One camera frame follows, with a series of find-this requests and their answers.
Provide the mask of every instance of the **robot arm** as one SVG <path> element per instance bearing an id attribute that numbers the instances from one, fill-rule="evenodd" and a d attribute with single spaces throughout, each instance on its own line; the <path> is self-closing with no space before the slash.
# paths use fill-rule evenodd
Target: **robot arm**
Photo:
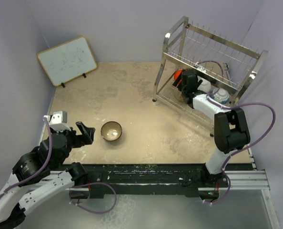
<path id="1" fill-rule="evenodd" d="M 203 72 L 196 69 L 182 71 L 173 84 L 181 92 L 184 102 L 192 109 L 203 112 L 214 121 L 214 141 L 217 148 L 212 157 L 206 162 L 209 174 L 222 172 L 222 165 L 234 150 L 242 149 L 251 140 L 243 109 L 222 109 L 207 99 L 207 94 L 198 90 L 202 83 L 198 76 Z"/>
<path id="2" fill-rule="evenodd" d="M 67 113 L 64 111 L 45 117 L 50 122 L 53 142 L 49 163 L 36 177 L 5 193 L 6 188 L 34 175 L 43 166 L 48 156 L 49 140 L 42 141 L 30 153 L 24 154 L 14 166 L 7 184 L 0 191 L 0 229 L 15 228 L 44 201 L 66 188 L 86 182 L 87 173 L 82 165 L 72 163 L 56 179 L 28 193 L 36 183 L 50 175 L 51 169 L 59 168 L 73 148 L 90 145 L 94 139 L 95 128 L 87 128 L 82 122 L 76 122 L 82 133 L 76 135 L 76 131 L 67 125 Z"/>

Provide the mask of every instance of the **purple wall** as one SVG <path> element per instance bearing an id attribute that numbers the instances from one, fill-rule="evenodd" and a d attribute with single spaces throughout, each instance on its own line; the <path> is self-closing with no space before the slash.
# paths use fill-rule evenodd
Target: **purple wall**
<path id="1" fill-rule="evenodd" d="M 0 189 L 39 142 L 54 87 L 36 54 L 47 49 L 24 0 L 0 0 Z"/>
<path id="2" fill-rule="evenodd" d="M 182 16 L 241 42 L 263 0 L 26 0 L 49 46 L 85 35 L 96 60 L 159 61 Z"/>
<path id="3" fill-rule="evenodd" d="M 273 203 L 283 228 L 283 0 L 264 1 L 244 42 L 269 51 L 241 103 L 265 102 L 276 111 L 274 128 L 253 148 L 253 154 L 258 168 L 267 171 Z M 255 140 L 267 129 L 272 115 L 265 108 L 245 110 Z"/>

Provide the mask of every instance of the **table surface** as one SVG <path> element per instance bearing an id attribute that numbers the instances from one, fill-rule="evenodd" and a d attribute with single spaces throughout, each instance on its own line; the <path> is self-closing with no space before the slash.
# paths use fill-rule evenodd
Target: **table surface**
<path id="1" fill-rule="evenodd" d="M 86 78 L 56 88 L 51 112 L 67 111 L 68 124 L 95 127 L 94 143 L 73 149 L 65 164 L 204 163 L 215 144 L 210 131 L 165 104 L 152 102 L 159 62 L 103 62 Z M 162 80 L 175 66 L 167 64 Z M 122 125 L 122 136 L 107 142 L 100 129 L 108 121 Z M 250 163 L 248 152 L 230 163 Z"/>

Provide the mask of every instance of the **rack leg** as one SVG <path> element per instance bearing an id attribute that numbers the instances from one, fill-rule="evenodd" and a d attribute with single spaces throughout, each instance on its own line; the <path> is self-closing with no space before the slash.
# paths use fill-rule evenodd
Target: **rack leg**
<path id="1" fill-rule="evenodd" d="M 162 73 L 163 73 L 164 68 L 165 68 L 165 64 L 166 64 L 166 59 L 165 59 L 165 57 L 162 57 L 162 62 L 161 62 L 161 66 L 160 66 L 160 69 L 159 69 L 159 73 L 157 74 L 156 80 L 154 82 L 153 99 L 152 99 L 153 102 L 156 102 L 157 87 L 158 87 L 158 85 L 160 83 L 160 80 L 161 80 L 161 77 L 162 77 Z"/>

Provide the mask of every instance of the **stainless steel rack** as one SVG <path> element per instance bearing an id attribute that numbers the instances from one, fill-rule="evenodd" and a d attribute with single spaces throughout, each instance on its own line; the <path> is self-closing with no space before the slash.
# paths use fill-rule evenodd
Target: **stainless steel rack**
<path id="1" fill-rule="evenodd" d="M 227 90 L 230 95 L 229 105 L 235 105 L 255 79 L 267 53 L 252 51 L 251 48 L 229 41 L 226 37 L 222 38 L 221 34 L 215 35 L 215 31 L 211 33 L 204 27 L 190 24 L 188 17 L 184 16 L 165 35 L 161 66 L 154 83 L 153 101 L 158 99 L 175 107 L 201 125 L 212 129 L 209 118 L 175 99 L 172 76 L 158 90 L 166 61 L 181 69 L 197 69 L 201 66 L 206 70 L 203 78 L 212 87 Z"/>

